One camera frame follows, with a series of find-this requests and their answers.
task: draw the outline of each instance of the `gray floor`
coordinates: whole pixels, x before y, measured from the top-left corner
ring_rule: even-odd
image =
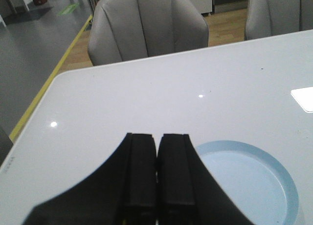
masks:
[[[71,14],[58,16],[73,3],[79,6]],[[48,0],[31,9],[46,11],[38,20],[0,24],[0,126],[8,134],[91,14],[87,0]]]

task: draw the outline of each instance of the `yellow floor stripe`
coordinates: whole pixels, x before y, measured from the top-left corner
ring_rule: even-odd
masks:
[[[10,134],[10,139],[12,141],[15,141],[18,134],[22,130],[22,127],[26,124],[28,121],[30,115],[33,113],[34,109],[36,108],[37,104],[39,103],[40,99],[44,95],[45,91],[48,89],[49,85],[51,84],[53,78],[58,74],[59,69],[61,68],[62,64],[64,63],[67,56],[70,54],[71,50],[73,49],[74,45],[78,41],[79,37],[82,35],[84,30],[86,29],[87,25],[89,24],[89,21],[92,19],[92,16],[90,15],[84,26],[81,28],[81,30],[78,32],[76,37],[74,38],[73,42],[70,44],[64,55],[62,56],[61,60],[58,62],[57,66],[54,68],[48,79],[46,80],[45,84],[41,87],[40,91],[37,93],[29,107],[24,112],[23,116],[20,118],[14,129],[12,130]]]

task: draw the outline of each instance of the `floor mat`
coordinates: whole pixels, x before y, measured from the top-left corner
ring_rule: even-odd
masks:
[[[23,23],[28,21],[37,21],[44,16],[52,7],[32,10],[17,15],[10,15],[4,18],[6,24]]]

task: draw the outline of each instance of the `plate rim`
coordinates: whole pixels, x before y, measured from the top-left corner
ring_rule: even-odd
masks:
[[[206,142],[196,146],[195,150],[201,160],[202,156],[207,155],[208,153],[235,151],[245,153],[246,156],[254,158],[266,166],[274,174],[274,176],[277,177],[277,180],[281,184],[283,192],[286,196],[287,215],[283,224],[294,225],[299,212],[299,195],[290,173],[275,157],[251,144],[234,140],[216,140]]]

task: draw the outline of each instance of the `light blue plate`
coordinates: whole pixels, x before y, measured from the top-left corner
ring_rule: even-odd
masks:
[[[278,160],[236,141],[209,142],[196,151],[225,193],[253,223],[294,225],[298,193]]]

